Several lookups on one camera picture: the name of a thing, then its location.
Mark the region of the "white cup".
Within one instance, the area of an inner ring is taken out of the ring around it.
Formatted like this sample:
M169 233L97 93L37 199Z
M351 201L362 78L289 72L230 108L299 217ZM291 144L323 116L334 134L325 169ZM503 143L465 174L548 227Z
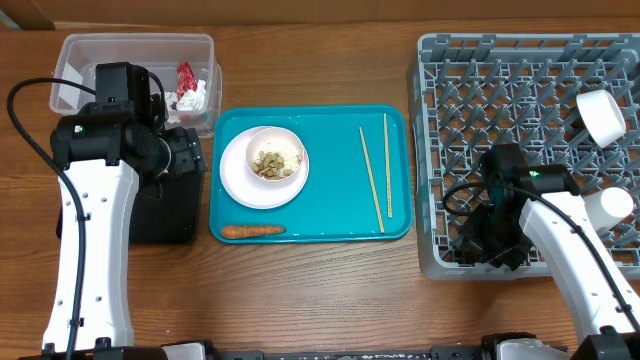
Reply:
M597 233L608 231L620 223L634 208L631 195L619 187L609 187L583 200L588 218Z

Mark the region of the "red snack wrapper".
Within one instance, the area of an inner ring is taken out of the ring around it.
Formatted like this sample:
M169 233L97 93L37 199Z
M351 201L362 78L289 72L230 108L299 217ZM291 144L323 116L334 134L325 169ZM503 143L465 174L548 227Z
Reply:
M178 74L177 98L181 100L189 91L196 92L198 82L188 62L182 62L176 69Z

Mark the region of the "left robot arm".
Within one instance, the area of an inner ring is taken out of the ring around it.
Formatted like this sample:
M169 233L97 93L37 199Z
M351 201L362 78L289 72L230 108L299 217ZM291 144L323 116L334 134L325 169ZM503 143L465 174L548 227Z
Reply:
M207 170L198 134L85 105L60 119L51 147L74 188L60 188L58 279L42 348L63 353L71 338L75 351L130 346L129 246L192 240Z

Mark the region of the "white bowl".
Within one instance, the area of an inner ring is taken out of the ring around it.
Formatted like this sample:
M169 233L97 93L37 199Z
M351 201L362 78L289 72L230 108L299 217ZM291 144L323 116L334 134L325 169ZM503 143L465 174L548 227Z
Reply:
M599 147L611 145L627 132L622 112L608 91L579 94L576 105L582 122Z

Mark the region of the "white tissue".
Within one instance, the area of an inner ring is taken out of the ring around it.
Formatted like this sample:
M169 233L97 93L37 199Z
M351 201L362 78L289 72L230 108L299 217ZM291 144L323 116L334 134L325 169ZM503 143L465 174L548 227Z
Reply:
M181 100L178 99L177 112L197 111L204 108L206 100L206 82L198 81L196 92L189 91Z

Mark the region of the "grey dishwasher rack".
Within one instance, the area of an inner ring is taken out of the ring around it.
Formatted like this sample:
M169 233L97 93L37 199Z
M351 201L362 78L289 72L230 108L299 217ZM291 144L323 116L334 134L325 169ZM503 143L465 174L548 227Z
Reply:
M584 194L639 194L639 38L635 34L426 34L408 72L416 146L422 273L434 280L512 280L548 272L530 251L517 269L465 253L463 212L485 201L479 159L515 143L533 165L562 164ZM579 125L576 98L609 92L625 134L599 147Z

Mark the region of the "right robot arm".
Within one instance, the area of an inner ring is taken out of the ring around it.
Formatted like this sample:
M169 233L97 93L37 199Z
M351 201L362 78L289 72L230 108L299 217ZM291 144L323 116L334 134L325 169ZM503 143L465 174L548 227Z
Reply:
M485 169L490 198L463 225L463 243L484 262L518 268L536 248L569 307L580 343L576 359L639 356L639 296L599 234L631 214L617 187L582 197L561 165Z

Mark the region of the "wooden chopstick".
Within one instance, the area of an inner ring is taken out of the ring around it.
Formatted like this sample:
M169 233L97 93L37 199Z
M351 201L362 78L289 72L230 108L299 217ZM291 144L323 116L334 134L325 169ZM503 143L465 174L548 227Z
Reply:
M390 166L390 147L388 134L387 114L383 114L383 135L384 135L384 154L385 154L385 174L386 174L386 194L387 194L387 216L389 219L393 217L392 204L392 188L391 188L391 166Z
M380 208L379 198L378 198L376 184L375 184L375 178L374 178L374 175L373 175L372 166L371 166L371 162L370 162L370 156L369 156L368 147L367 147L367 143L366 143L366 138L364 136L364 131L363 131L362 127L359 127L359 134L360 134L360 139L361 139L361 145L362 145L363 155L364 155L364 159L365 159L365 164L366 164L366 168L367 168L367 173L368 173L371 193L372 193L372 197L373 197L375 212L376 212L377 221L378 221L378 225L379 225L379 230L380 230L381 234L384 234L385 233L385 227L384 227L384 222L383 222L383 219L382 219L381 208Z

